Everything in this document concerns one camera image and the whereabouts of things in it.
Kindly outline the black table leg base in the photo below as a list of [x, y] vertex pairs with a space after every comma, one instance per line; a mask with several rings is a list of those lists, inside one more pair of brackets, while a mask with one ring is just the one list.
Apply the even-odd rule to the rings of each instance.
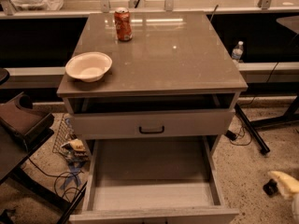
[[275, 128], [283, 125], [289, 125], [299, 122], [299, 95], [292, 101], [288, 109], [282, 116], [274, 117], [270, 119], [260, 119], [250, 121], [245, 113], [243, 112], [240, 105], [235, 105], [235, 113], [241, 118], [241, 121], [245, 124], [249, 131], [249, 134], [257, 141], [260, 146], [261, 154], [266, 155], [270, 152], [270, 148], [267, 146], [265, 141], [259, 135], [259, 129]]

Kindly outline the blue ribbon on floor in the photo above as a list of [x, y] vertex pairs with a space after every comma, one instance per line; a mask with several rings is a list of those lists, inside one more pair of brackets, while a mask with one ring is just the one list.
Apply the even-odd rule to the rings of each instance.
[[66, 189], [67, 186], [74, 182], [76, 187], [81, 185], [81, 180], [79, 174], [81, 173], [81, 168], [84, 166], [84, 162], [72, 162], [68, 164], [69, 174], [66, 176], [64, 183], [60, 186], [60, 189]]

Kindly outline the grey drawer cabinet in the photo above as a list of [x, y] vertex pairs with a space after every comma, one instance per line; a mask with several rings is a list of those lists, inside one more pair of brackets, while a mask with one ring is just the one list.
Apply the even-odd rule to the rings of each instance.
[[[226, 109], [247, 87], [206, 14], [136, 12], [120, 42], [110, 14], [87, 19], [74, 57], [102, 52], [111, 68], [95, 82], [65, 75], [57, 90], [69, 115]], [[222, 134], [205, 137], [214, 149]]]

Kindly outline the orange soda can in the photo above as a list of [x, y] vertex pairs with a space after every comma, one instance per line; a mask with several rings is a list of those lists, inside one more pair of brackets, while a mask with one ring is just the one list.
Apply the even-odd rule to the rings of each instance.
[[120, 41], [129, 41], [133, 38], [130, 12], [126, 7], [118, 7], [114, 12], [114, 22], [117, 32], [117, 38]]

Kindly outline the white paper bowl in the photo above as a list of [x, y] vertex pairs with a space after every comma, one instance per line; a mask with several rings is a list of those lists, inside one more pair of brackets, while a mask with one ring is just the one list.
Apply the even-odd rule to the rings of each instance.
[[102, 52], [86, 52], [73, 57], [65, 66], [65, 72], [83, 82], [100, 80], [112, 65], [111, 58]]

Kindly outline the clear plastic water bottle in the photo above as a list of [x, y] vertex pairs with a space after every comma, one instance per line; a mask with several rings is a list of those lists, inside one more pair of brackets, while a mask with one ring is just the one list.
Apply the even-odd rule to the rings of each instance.
[[232, 51], [232, 59], [235, 63], [239, 63], [244, 52], [244, 42], [239, 41]]

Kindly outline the dark brown chair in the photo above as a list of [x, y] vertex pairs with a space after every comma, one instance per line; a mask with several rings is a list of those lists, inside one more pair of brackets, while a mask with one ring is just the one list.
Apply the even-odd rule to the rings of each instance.
[[30, 97], [23, 92], [0, 105], [0, 177], [19, 183], [46, 202], [65, 211], [70, 203], [35, 182], [21, 165], [52, 135], [54, 116], [33, 109]]

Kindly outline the black caster wheel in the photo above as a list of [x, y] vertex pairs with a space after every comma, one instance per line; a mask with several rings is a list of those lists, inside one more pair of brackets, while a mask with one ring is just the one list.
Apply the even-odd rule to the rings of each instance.
[[278, 183], [274, 179], [270, 179], [266, 184], [263, 185], [263, 191], [268, 196], [274, 196], [278, 193]]

